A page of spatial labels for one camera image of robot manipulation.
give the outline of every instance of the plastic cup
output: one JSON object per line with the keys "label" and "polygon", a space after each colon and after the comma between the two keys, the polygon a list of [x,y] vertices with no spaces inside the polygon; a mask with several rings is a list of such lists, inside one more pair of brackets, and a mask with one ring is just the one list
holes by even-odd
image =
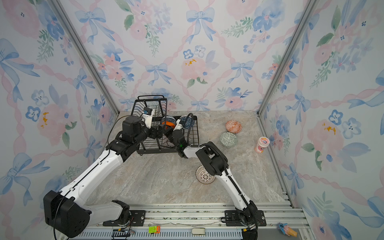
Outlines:
{"label": "plastic cup", "polygon": [[255,147],[255,151],[257,153],[262,153],[264,149],[269,146],[269,143],[270,141],[267,137],[259,138],[259,140],[257,141],[257,145]]}

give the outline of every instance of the floral wallpaper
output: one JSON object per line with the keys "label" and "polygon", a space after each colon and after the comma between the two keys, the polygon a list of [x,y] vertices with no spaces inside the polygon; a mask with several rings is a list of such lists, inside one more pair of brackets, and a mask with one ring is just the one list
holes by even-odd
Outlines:
{"label": "floral wallpaper", "polygon": [[383,9],[320,0],[263,115],[318,240],[384,239]]}
{"label": "floral wallpaper", "polygon": [[44,0],[0,1],[0,239],[51,239],[43,197],[102,151],[116,116]]}
{"label": "floral wallpaper", "polygon": [[153,93],[209,111],[259,108],[307,0],[61,3],[120,110]]}

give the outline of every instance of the blue patterned bowl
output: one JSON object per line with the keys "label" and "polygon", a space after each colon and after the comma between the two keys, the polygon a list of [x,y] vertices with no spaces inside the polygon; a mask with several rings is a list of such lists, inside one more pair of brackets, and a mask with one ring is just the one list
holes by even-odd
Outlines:
{"label": "blue patterned bowl", "polygon": [[183,115],[179,118],[180,120],[184,121],[185,123],[183,124],[183,127],[185,129],[189,129],[189,127],[193,127],[193,125],[195,124],[195,121],[192,119],[192,116],[189,116],[189,118],[187,119],[187,115]]}
{"label": "blue patterned bowl", "polygon": [[221,134],[220,142],[226,147],[234,147],[237,144],[237,137],[231,132],[225,132]]}

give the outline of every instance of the white object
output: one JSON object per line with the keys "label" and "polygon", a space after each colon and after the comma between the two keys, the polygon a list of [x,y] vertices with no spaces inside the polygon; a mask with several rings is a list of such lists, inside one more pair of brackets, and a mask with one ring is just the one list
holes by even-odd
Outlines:
{"label": "white object", "polygon": [[192,228],[192,235],[205,235],[205,228]]}
{"label": "white object", "polygon": [[258,153],[262,153],[266,147],[269,146],[269,139],[267,137],[260,137],[257,141],[257,145],[255,147],[255,151]]}
{"label": "white object", "polygon": [[202,184],[210,184],[215,180],[215,176],[210,175],[203,165],[197,168],[196,178]]}

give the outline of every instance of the red patterned bowl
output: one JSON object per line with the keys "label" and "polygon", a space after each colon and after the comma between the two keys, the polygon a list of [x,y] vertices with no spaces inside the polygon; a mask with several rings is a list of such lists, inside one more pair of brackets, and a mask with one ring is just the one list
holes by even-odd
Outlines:
{"label": "red patterned bowl", "polygon": [[225,124],[225,128],[227,129],[227,131],[236,134],[241,131],[242,126],[238,121],[230,120]]}

